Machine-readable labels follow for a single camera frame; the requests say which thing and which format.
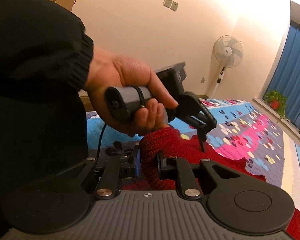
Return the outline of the left hand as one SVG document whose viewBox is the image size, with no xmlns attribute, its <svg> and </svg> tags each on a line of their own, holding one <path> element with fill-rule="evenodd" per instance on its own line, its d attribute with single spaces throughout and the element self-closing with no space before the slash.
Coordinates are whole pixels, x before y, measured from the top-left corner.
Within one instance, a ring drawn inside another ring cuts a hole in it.
<svg viewBox="0 0 300 240">
<path fill-rule="evenodd" d="M 127 101 L 139 100 L 136 87 L 147 87 L 152 98 L 135 112 L 133 119 L 114 119 L 108 108 L 108 98 L 120 99 L 122 95 Z M 178 106 L 155 72 L 144 62 L 115 55 L 99 46 L 94 46 L 83 90 L 87 92 L 94 110 L 107 125 L 131 137 L 168 128 L 169 124 L 164 123 L 164 109 L 175 109 Z"/>
</svg>

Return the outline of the black sleeved left forearm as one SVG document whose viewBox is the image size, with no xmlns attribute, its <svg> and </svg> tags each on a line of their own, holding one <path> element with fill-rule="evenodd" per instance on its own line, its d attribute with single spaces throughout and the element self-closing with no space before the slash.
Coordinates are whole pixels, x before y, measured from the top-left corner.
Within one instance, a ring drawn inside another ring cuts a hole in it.
<svg viewBox="0 0 300 240">
<path fill-rule="evenodd" d="M 0 238 L 9 191 L 88 155 L 78 93 L 93 48 L 82 21 L 60 5 L 0 0 Z"/>
</svg>

